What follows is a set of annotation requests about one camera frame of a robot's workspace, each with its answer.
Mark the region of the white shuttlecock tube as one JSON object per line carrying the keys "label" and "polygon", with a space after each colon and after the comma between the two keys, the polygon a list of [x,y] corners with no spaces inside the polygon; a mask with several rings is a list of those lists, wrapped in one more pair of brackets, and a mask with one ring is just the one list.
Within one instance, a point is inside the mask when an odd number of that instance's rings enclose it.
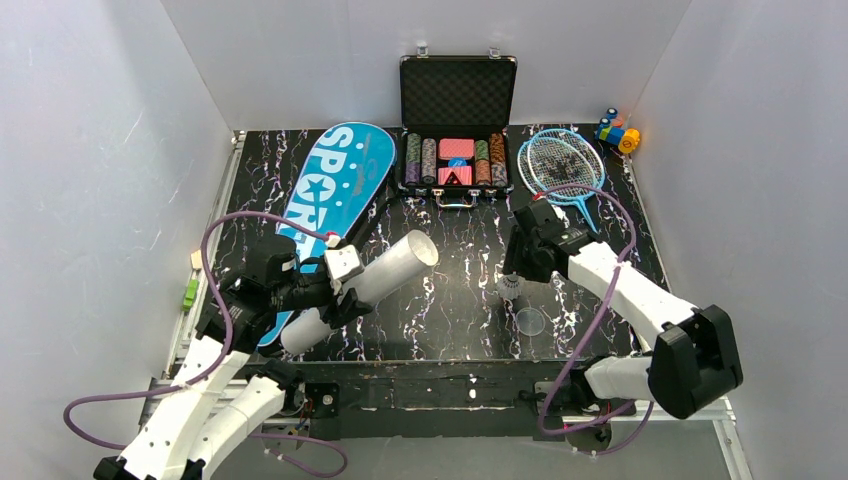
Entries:
{"label": "white shuttlecock tube", "polygon": [[285,326],[280,334],[283,350],[300,355],[329,337],[335,330],[322,319],[324,310],[340,301],[347,291],[356,291],[361,300],[373,307],[409,281],[434,267],[439,253],[424,232],[412,230],[377,259],[365,265],[358,276],[345,282],[342,290],[325,307],[309,308]]}

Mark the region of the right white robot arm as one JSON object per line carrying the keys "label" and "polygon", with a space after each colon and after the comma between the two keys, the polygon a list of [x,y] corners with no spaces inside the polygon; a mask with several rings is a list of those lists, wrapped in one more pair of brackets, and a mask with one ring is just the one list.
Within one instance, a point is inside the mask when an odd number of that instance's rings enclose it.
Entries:
{"label": "right white robot arm", "polygon": [[677,419],[742,385],[744,373],[730,316],[720,307],[698,307],[663,289],[585,229],[566,226],[545,199],[513,213],[501,291],[517,296],[521,280],[549,282],[554,274],[601,298],[649,343],[642,357],[570,359],[549,387],[545,415],[563,392],[574,406],[603,400],[658,404]]}

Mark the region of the white shuttlecock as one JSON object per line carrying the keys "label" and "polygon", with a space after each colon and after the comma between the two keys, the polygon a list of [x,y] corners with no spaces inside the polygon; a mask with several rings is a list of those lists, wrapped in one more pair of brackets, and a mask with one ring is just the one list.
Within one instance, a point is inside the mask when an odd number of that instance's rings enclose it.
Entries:
{"label": "white shuttlecock", "polygon": [[503,275],[497,282],[497,292],[501,298],[514,301],[521,296],[524,283],[525,279],[517,274]]}

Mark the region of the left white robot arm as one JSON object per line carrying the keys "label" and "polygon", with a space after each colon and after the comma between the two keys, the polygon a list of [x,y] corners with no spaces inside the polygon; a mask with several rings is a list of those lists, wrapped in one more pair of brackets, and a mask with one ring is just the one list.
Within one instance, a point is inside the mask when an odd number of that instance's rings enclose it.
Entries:
{"label": "left white robot arm", "polygon": [[97,479],[204,479],[267,418],[302,404],[304,374],[279,358],[256,370],[219,412],[221,394],[257,349],[278,313],[299,311],[327,328],[369,311],[346,280],[364,270],[355,247],[331,236],[319,257],[299,259],[295,242],[274,237],[210,292],[219,317],[200,320],[180,372],[137,437],[102,459]]}

